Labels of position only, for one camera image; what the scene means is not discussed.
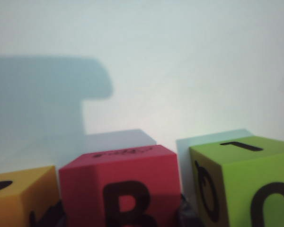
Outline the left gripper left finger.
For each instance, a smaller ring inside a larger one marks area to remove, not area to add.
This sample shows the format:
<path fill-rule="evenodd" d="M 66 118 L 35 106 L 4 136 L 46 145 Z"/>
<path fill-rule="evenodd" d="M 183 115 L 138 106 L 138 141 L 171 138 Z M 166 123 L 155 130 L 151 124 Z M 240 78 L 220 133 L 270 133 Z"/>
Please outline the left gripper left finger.
<path fill-rule="evenodd" d="M 65 227 L 66 215 L 62 206 L 62 201 L 58 201 L 51 206 L 41 219 L 42 227 Z"/>

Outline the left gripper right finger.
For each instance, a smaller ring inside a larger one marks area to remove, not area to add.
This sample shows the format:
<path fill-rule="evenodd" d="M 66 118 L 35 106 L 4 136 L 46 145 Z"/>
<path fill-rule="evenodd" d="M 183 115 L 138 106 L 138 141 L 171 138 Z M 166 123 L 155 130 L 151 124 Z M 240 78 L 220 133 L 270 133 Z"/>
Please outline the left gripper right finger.
<path fill-rule="evenodd" d="M 186 197 L 181 194 L 181 203 L 178 208 L 178 226 L 179 227 L 200 227 L 201 221 L 192 206 L 186 199 Z"/>

